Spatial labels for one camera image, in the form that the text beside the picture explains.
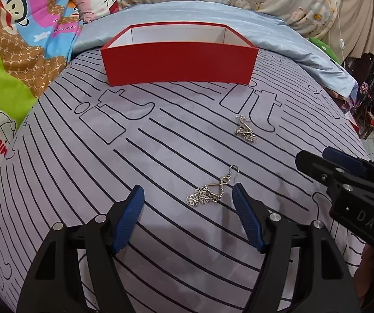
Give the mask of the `red jewelry box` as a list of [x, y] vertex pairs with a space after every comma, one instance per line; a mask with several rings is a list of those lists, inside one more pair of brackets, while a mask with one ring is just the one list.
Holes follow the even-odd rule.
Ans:
[[110, 86], [158, 82], [248, 84], [259, 48], [225, 24], [130, 25], [101, 48]]

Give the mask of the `green plush object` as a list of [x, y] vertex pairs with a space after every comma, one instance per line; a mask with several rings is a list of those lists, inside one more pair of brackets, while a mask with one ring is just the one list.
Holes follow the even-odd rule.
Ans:
[[310, 43], [322, 50], [333, 62], [335, 62], [337, 65], [341, 65], [341, 62], [338, 59], [336, 53], [326, 43], [318, 38], [313, 37], [309, 37], [308, 40], [310, 41]]

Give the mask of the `light blue quilt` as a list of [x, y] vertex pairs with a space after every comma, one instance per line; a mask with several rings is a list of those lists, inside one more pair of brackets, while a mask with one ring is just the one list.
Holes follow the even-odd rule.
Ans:
[[130, 25], [169, 21], [225, 24], [257, 47], [293, 60], [318, 84], [344, 98], [358, 90], [358, 82], [345, 69], [282, 19], [215, 2], [178, 1], [127, 7], [83, 25], [73, 44], [72, 55], [105, 45]]

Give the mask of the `colourful monkey cartoon blanket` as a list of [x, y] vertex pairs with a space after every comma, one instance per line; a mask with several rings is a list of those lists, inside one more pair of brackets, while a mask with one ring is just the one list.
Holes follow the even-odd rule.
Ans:
[[70, 61], [81, 28], [71, 0], [0, 0], [0, 169], [37, 98]]

